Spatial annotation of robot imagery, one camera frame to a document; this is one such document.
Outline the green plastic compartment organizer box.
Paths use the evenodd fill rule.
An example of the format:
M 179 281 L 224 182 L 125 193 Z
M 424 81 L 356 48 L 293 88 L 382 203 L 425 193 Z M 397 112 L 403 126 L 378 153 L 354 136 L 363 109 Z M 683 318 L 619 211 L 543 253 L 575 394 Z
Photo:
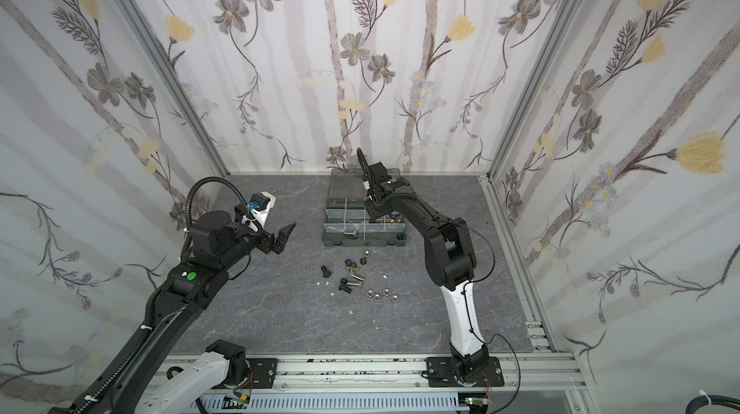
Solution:
M 370 219 L 364 207 L 366 190 L 360 169 L 331 171 L 327 204 L 324 213 L 322 242 L 324 246 L 382 247 L 405 246 L 406 221 L 392 213 Z M 343 236 L 345 231 L 357 231 L 356 238 Z

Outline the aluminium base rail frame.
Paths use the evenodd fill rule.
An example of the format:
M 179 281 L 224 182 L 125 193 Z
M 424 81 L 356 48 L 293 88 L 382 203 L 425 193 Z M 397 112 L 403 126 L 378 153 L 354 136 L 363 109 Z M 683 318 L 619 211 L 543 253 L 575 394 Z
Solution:
M 249 402 L 256 393 L 456 393 L 470 411 L 595 413 L 586 379 L 568 353 L 500 353 L 472 386 L 429 380 L 450 375 L 444 355 L 258 355 L 214 348 L 199 357 L 171 356 L 131 413 L 195 410 L 205 394 Z

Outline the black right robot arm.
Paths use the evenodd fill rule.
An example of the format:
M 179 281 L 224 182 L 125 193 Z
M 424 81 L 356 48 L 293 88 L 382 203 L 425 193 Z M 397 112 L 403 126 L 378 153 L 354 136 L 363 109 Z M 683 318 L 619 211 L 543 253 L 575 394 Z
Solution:
M 443 215 L 417 195 L 410 182 L 389 174 L 383 163 L 368 163 L 357 151 L 366 190 L 363 205 L 370 219 L 399 213 L 424 240 L 424 263 L 429 277 L 439 287 L 448 315 L 451 338 L 450 375 L 432 375 L 429 380 L 447 379 L 450 383 L 472 386 L 482 379 L 493 384 L 486 371 L 491 367 L 489 344 L 479 327 L 474 303 L 474 278 L 477 258 L 471 239 L 481 234 L 459 217 Z

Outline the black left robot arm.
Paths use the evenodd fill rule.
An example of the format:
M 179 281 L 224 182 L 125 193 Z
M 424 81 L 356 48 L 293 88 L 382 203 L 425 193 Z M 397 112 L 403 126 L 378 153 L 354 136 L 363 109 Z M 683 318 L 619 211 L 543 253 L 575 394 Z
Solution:
M 237 197 L 233 213 L 209 211 L 193 216 L 197 192 L 209 183 L 221 184 Z M 246 199 L 221 177 L 205 177 L 192 186 L 184 204 L 186 237 L 178 265 L 146 302 L 139 328 L 101 376 L 67 407 L 67 412 L 135 410 L 177 341 L 227 285 L 230 269 L 254 250 L 283 252 L 296 225 L 290 223 L 277 234 L 265 230 L 275 203 L 270 192 L 257 192 Z

